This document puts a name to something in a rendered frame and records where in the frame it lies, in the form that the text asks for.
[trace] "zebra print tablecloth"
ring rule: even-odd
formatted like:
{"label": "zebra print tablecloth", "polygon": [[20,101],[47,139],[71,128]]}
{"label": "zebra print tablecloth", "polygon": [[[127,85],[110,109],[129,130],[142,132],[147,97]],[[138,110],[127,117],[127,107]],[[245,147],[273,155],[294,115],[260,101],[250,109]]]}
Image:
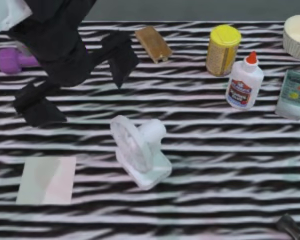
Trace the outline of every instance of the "zebra print tablecloth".
{"label": "zebra print tablecloth", "polygon": [[[265,80],[255,107],[225,101],[226,77],[205,68],[209,33],[221,22],[85,22],[87,48],[114,30],[154,25],[174,54],[155,65],[133,37],[141,63],[116,90],[105,63],[84,84],[50,97],[68,123],[35,129],[15,118],[14,92],[45,73],[0,73],[0,240],[288,240],[275,221],[300,223],[300,121],[274,114],[284,73],[300,61],[282,49],[283,22],[232,22],[238,59],[258,53]],[[0,35],[0,48],[14,43]],[[110,119],[150,118],[167,128],[171,177],[141,191],[115,159]],[[25,158],[80,155],[69,206],[16,206]]]}

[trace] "black object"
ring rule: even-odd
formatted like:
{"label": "black object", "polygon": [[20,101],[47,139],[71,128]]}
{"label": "black object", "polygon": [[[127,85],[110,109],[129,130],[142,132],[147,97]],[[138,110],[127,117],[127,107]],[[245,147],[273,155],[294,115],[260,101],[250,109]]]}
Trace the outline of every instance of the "black object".
{"label": "black object", "polygon": [[118,88],[138,65],[130,36],[121,31],[102,39],[102,48],[88,53],[78,26],[97,0],[25,1],[33,15],[7,34],[27,46],[48,75],[41,85],[30,83],[15,95],[13,106],[29,125],[66,122],[65,115],[46,96],[61,87],[83,83],[102,62],[109,62]]}
{"label": "black object", "polygon": [[276,226],[281,232],[289,234],[294,240],[300,240],[300,228],[289,214],[282,216]]}

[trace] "table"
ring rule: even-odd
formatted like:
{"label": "table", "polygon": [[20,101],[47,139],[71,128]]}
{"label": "table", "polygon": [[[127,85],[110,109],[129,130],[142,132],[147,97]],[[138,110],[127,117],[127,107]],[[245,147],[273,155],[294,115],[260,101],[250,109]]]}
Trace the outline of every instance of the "table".
{"label": "table", "polygon": [[[238,111],[225,101],[226,77],[205,68],[209,33],[222,22],[84,22],[87,48],[115,30],[154,25],[174,54],[155,65],[133,38],[141,63],[122,91],[108,65],[84,84],[50,97],[68,123],[43,129],[14,117],[16,90],[43,76],[40,68],[0,73],[0,239],[13,240],[287,240],[274,222],[300,223],[300,121],[274,114],[284,73],[300,61],[282,49],[283,22],[230,22],[243,40],[242,59],[256,50],[265,79],[256,105]],[[0,48],[14,43],[0,35]],[[163,152],[171,177],[141,191],[115,159],[110,119],[167,128]],[[69,206],[16,206],[29,156],[79,155]]]}

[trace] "purple object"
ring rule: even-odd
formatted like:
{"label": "purple object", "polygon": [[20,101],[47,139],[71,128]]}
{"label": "purple object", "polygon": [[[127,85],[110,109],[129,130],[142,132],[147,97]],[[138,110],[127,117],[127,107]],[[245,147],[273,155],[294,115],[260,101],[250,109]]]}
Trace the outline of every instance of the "purple object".
{"label": "purple object", "polygon": [[9,47],[0,49],[0,71],[5,74],[17,74],[22,67],[39,67],[34,56],[25,56],[17,48]]}

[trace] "white desk fan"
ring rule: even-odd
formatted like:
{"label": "white desk fan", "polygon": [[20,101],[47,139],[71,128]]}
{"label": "white desk fan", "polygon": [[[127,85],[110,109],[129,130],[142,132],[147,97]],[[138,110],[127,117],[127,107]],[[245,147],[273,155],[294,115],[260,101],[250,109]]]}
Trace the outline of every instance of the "white desk fan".
{"label": "white desk fan", "polygon": [[0,32],[7,31],[32,15],[24,0],[0,0]]}
{"label": "white desk fan", "polygon": [[111,120],[111,135],[117,148],[117,161],[142,190],[149,190],[167,178],[172,164],[161,152],[161,140],[166,128],[158,119],[152,119],[138,128],[125,116]]}

